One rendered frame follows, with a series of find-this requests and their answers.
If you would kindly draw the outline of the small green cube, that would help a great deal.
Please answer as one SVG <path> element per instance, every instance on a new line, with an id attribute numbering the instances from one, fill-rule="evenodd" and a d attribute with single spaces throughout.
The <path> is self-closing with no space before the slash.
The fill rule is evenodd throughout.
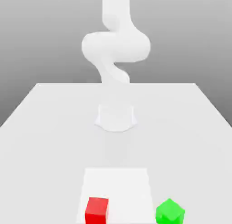
<path id="1" fill-rule="evenodd" d="M 155 221 L 157 224 L 183 224 L 185 210 L 172 199 L 168 198 L 156 207 Z"/>

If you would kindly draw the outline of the small red cube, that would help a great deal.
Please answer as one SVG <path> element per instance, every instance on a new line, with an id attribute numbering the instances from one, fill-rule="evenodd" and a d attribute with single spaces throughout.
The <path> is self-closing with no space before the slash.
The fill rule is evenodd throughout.
<path id="1" fill-rule="evenodd" d="M 107 224 L 108 198 L 89 197 L 85 210 L 85 224 Z"/>

